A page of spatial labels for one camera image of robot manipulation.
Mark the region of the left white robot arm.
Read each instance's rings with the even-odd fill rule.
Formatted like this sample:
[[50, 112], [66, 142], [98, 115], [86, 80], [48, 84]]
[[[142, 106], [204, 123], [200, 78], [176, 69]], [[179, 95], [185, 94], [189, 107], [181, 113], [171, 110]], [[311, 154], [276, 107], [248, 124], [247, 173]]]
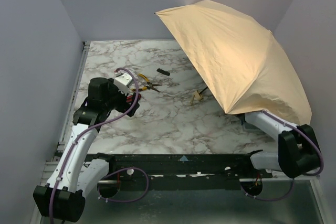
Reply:
[[127, 102], [133, 80], [128, 73], [110, 79], [98, 77], [90, 80], [88, 95], [74, 113], [71, 135], [55, 171], [44, 186], [36, 186], [33, 192], [42, 216], [77, 222], [87, 195], [115, 167], [114, 159], [102, 154], [82, 170], [88, 150], [110, 113], [116, 110], [132, 117], [139, 107], [136, 98]]

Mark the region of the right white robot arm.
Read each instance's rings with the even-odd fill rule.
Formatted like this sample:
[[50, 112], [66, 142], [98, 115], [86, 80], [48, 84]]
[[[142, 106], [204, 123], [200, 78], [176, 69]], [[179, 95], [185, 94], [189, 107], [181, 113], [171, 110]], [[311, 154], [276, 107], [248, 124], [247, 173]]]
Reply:
[[242, 121], [262, 130], [278, 144], [276, 152], [251, 155], [255, 169], [283, 172], [289, 178], [317, 176], [323, 171], [324, 160], [311, 126], [288, 122], [267, 110], [245, 113]]

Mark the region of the beige umbrella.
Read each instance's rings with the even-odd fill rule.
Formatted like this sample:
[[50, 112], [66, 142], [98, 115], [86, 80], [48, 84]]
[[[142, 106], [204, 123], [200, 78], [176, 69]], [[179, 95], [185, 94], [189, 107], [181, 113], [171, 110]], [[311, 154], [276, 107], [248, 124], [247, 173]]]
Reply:
[[302, 83], [273, 33], [253, 17], [203, 0], [156, 12], [227, 114], [268, 110], [309, 124]]

